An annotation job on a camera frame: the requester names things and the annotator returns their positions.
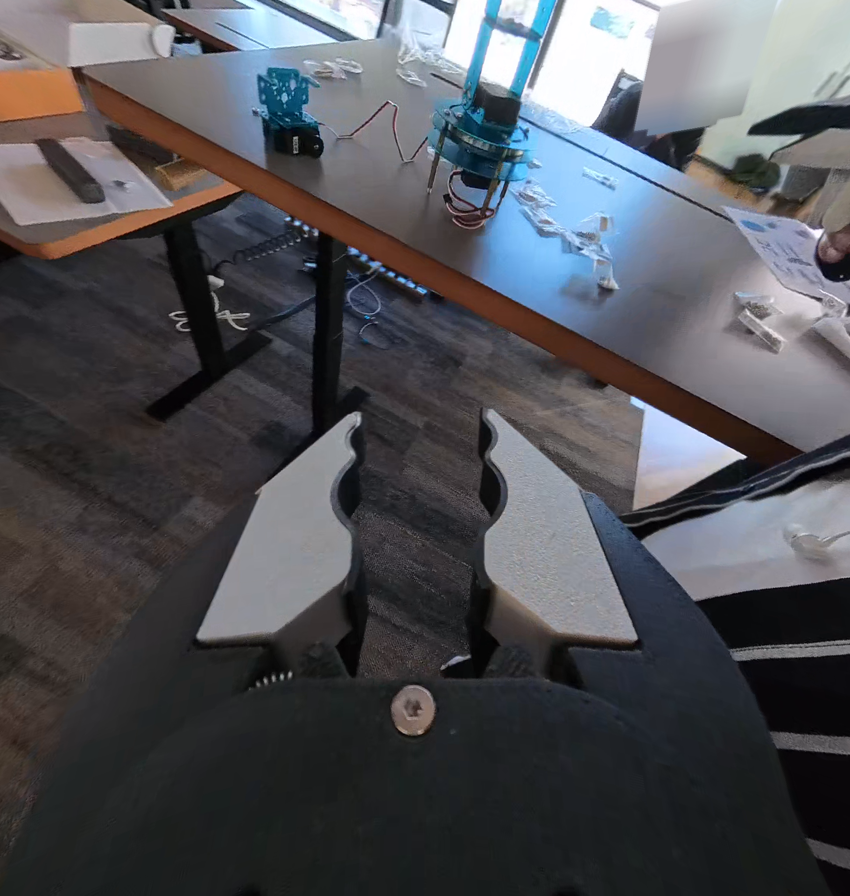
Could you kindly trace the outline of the orange white kit box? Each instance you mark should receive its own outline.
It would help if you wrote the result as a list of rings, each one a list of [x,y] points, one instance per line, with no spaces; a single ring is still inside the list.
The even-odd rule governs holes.
[[[121,1],[0,1],[0,123],[83,110],[75,73],[172,54],[176,29]]]

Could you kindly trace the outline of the blue toy robot arm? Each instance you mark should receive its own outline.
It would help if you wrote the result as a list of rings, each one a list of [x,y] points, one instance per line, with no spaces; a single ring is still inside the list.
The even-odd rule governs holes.
[[[527,175],[530,130],[520,121],[525,88],[552,22],[556,1],[486,1],[459,97],[437,102],[428,145],[427,192],[442,162],[450,166],[443,205],[461,230],[482,229],[497,213],[509,185]],[[516,52],[511,76],[486,76],[493,44]]]

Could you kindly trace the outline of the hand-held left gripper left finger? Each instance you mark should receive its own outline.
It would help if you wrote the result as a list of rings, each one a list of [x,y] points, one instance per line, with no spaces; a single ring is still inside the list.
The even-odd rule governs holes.
[[[363,416],[353,411],[259,489],[198,646],[264,648],[287,678],[323,645],[358,674],[367,598],[354,514],[364,460]]]

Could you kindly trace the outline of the person's white undershirt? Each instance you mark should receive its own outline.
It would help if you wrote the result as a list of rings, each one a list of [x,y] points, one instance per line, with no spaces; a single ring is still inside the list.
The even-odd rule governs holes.
[[[850,478],[743,501],[651,534],[643,545],[695,600],[850,579],[850,536],[824,558],[795,551],[789,536],[850,530]]]

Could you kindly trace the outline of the printed instruction sheet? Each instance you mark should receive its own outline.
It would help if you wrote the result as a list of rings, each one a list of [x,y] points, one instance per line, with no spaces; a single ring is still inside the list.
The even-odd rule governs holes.
[[[748,243],[785,288],[813,299],[833,295],[850,306],[850,280],[829,281],[815,260],[822,230],[804,222],[724,205]]]

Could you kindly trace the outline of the grey wooden-edged desk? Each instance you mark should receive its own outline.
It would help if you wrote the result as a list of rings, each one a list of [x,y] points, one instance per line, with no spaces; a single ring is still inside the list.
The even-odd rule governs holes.
[[[320,46],[348,41],[338,28],[295,10],[252,1],[151,2],[151,11],[172,25],[200,53]]]

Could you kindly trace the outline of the power strip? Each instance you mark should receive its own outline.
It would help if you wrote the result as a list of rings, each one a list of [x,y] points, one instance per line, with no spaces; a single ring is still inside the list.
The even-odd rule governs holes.
[[[305,265],[309,273],[312,273],[316,266],[319,231],[300,218],[291,215],[284,216],[281,223],[286,231],[299,239],[301,244],[311,246],[308,254],[312,261],[305,263]],[[374,258],[374,256],[362,252],[353,246],[348,245],[346,247],[346,256],[348,258],[349,273],[351,274],[360,275],[362,278],[374,276],[376,280],[392,284],[408,297],[419,302],[426,299],[437,303],[444,301],[442,294],[425,286],[421,280],[410,277],[391,265],[385,265],[380,260]]]

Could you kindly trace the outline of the black rectangular part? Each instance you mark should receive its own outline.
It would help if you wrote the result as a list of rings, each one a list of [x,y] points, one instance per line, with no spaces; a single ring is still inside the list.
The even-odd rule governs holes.
[[[114,124],[107,124],[105,129],[111,143],[120,151],[140,156],[155,166],[166,165],[176,160],[173,151],[129,129]]]

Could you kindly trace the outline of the green backpack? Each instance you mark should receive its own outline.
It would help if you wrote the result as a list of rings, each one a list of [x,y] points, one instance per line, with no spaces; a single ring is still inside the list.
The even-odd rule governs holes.
[[[727,174],[728,179],[755,194],[765,194],[780,182],[780,165],[761,153],[738,156]]]

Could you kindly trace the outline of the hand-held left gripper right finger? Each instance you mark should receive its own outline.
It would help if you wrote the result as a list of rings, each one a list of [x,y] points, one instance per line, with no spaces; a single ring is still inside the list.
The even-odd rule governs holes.
[[[472,559],[475,674],[503,648],[543,678],[572,678],[573,647],[632,651],[639,637],[584,491],[495,409],[478,420],[478,498],[486,521]]]

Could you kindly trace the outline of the white paper sheet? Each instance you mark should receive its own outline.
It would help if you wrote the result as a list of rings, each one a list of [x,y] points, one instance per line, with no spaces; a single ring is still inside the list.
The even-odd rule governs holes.
[[[100,183],[102,203],[84,203],[34,143],[0,143],[0,204],[19,226],[170,208],[172,202],[141,169],[106,140],[72,137],[63,147]]]

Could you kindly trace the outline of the black bar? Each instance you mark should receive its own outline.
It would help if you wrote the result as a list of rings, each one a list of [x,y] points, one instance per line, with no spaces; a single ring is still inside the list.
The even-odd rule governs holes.
[[[40,138],[34,145],[52,172],[80,202],[90,205],[105,202],[104,187],[59,140]]]

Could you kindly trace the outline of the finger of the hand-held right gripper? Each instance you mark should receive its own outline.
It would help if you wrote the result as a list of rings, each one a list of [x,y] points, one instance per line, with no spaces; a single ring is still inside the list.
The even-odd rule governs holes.
[[[850,95],[794,106],[752,125],[749,136],[794,136],[772,154],[780,164],[850,170]]]

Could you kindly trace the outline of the person's striped black shirt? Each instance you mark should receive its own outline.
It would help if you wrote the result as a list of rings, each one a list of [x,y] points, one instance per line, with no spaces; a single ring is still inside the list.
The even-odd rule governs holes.
[[[766,469],[733,463],[621,520],[643,543],[679,522],[841,478],[850,478],[850,434]],[[847,536],[850,530],[823,539],[800,533],[789,543],[824,558]],[[850,579],[695,602],[766,718],[822,877],[833,894],[850,894]]]

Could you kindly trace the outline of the blue bracket with black servo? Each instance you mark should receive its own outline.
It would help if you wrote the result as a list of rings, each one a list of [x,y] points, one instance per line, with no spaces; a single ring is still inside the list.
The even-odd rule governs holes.
[[[296,68],[270,67],[256,76],[255,114],[269,151],[314,160],[323,155],[320,124],[307,112],[312,86],[317,84]]]

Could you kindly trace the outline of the tan foam block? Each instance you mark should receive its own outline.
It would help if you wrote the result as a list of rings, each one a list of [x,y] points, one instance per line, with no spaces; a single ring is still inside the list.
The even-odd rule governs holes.
[[[153,177],[156,183],[167,192],[184,190],[207,176],[207,171],[202,166],[185,160],[176,159],[171,162],[159,164],[153,169]]]

